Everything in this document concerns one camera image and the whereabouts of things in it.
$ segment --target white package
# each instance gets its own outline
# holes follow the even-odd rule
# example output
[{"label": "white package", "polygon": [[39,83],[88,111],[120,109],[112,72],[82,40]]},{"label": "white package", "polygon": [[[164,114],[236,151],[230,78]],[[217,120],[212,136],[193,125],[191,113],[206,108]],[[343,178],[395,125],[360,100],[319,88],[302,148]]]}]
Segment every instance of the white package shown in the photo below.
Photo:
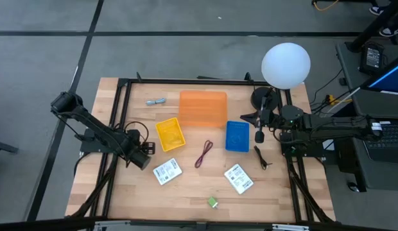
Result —
[{"label": "white package", "polygon": [[231,167],[225,173],[225,176],[239,194],[242,194],[253,185],[253,181],[246,175],[239,164],[235,164]]},{"label": "white package", "polygon": [[155,174],[156,179],[158,179],[160,185],[164,185],[166,182],[174,179],[182,173],[178,163],[176,163],[175,158],[172,158],[165,162],[163,165],[155,168],[153,174]]}]

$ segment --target laptop screen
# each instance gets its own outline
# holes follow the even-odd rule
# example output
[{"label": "laptop screen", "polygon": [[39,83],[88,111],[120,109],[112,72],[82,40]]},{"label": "laptop screen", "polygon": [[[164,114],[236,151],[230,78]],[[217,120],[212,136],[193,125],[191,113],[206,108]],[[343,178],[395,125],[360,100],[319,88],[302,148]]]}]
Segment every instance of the laptop screen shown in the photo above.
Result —
[{"label": "laptop screen", "polygon": [[398,94],[398,65],[382,75],[368,86],[370,89],[379,89],[389,93]]}]

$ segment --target wooden table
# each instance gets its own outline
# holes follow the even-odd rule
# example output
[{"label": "wooden table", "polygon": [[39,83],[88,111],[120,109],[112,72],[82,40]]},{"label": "wooden table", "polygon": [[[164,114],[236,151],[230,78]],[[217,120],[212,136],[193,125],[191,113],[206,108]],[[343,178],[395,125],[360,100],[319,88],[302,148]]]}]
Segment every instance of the wooden table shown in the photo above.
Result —
[{"label": "wooden table", "polygon": [[[102,78],[92,109],[92,114],[108,124],[115,96],[117,78]],[[250,104],[251,86],[232,85],[181,85],[133,83],[126,122],[140,121],[149,131],[148,141],[156,142],[156,154],[144,171],[120,159],[110,203],[109,218],[156,219],[179,221],[240,221],[240,222],[294,222],[295,216],[286,160],[279,143],[265,130],[265,140],[257,144],[263,158],[273,164],[261,169],[253,149],[255,128],[250,126],[250,151],[236,153],[225,150],[225,129],[182,127],[186,145],[167,153],[163,152],[155,130],[155,124],[177,117],[179,92],[181,90],[223,91],[228,96],[228,120],[241,121],[240,115],[255,112]],[[304,84],[291,89],[293,104],[310,112]],[[146,106],[148,99],[166,98],[163,105]],[[145,136],[140,125],[134,125]],[[206,154],[202,166],[194,167],[202,154],[203,144],[209,139],[213,148]],[[175,158],[183,173],[160,185],[153,169]],[[100,153],[91,154],[78,166],[67,205],[66,214],[74,213],[85,201],[95,186],[100,166]],[[239,195],[223,175],[234,164],[239,164],[254,181],[242,195]],[[333,205],[327,186],[325,171],[314,158],[304,158],[309,191],[325,213],[334,219]],[[218,209],[212,209],[207,200],[215,197]],[[98,213],[105,194],[102,193]],[[306,219],[302,195],[299,193],[302,217]]]}]

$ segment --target black lamp base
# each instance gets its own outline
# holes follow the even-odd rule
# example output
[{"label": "black lamp base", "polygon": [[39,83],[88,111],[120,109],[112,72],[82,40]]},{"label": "black lamp base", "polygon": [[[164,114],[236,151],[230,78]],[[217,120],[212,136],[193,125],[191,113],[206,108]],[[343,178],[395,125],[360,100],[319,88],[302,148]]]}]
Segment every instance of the black lamp base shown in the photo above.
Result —
[{"label": "black lamp base", "polygon": [[268,87],[259,87],[255,91],[253,91],[252,96],[250,97],[250,102],[256,110],[261,110],[263,97],[268,98],[268,104],[266,109],[273,110],[279,104],[279,97],[277,96],[276,92],[274,92],[273,90],[271,91]]}]

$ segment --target blue plastic box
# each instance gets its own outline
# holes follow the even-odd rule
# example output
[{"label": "blue plastic box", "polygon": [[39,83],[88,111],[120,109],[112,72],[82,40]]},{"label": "blue plastic box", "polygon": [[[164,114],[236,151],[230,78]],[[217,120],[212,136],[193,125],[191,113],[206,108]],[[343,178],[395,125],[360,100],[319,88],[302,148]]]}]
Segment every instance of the blue plastic box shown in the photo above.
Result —
[{"label": "blue plastic box", "polygon": [[225,149],[249,152],[249,124],[227,121]]}]

